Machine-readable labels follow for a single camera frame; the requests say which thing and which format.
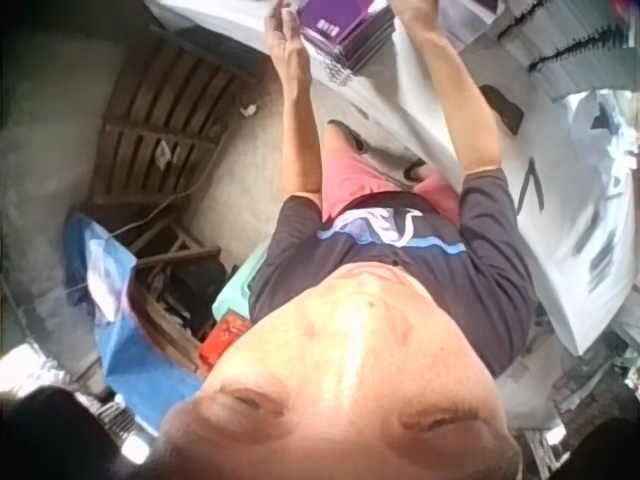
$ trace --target hand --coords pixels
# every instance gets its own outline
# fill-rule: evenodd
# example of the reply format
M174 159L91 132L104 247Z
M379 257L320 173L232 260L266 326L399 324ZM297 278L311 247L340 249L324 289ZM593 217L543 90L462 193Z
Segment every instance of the hand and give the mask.
M391 0L391 9L410 35L438 33L438 0Z
M300 37L300 21L284 0L275 0L273 9L265 19L267 48L278 72L284 95L309 90L311 69L309 53Z

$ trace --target pink shorts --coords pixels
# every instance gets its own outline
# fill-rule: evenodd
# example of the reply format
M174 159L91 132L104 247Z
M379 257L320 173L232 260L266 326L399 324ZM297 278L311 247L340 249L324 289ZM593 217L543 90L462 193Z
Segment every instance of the pink shorts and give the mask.
M363 195L402 191L362 156L345 148L333 150L322 158L322 217L337 217L344 207ZM460 219L458 194L437 174L432 174L412 190L441 215L458 225Z

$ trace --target book cover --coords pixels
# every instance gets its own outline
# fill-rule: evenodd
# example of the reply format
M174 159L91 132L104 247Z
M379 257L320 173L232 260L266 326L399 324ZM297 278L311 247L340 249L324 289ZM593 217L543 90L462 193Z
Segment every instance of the book cover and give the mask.
M298 12L303 32L338 44L367 15L373 0L308 0Z

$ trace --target navy t-shirt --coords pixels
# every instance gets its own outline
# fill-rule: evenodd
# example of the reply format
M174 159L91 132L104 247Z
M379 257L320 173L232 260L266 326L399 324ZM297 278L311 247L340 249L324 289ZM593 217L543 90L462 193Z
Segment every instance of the navy t-shirt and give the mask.
M252 287L252 321L355 262L417 279L494 376L524 346L536 299L502 169L467 176L459 228L410 192L366 195L326 223L311 200L288 198Z

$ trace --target man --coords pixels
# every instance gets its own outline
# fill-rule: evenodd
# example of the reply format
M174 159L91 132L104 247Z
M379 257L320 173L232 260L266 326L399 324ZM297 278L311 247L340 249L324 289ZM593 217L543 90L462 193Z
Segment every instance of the man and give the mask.
M518 475L493 378L526 340L534 295L494 117L438 30L437 1L392 7L465 174L459 212L438 181L398 191L339 124L321 151L309 57L277 0L266 30L284 94L286 199L252 291L255 326L169 415L151 476Z

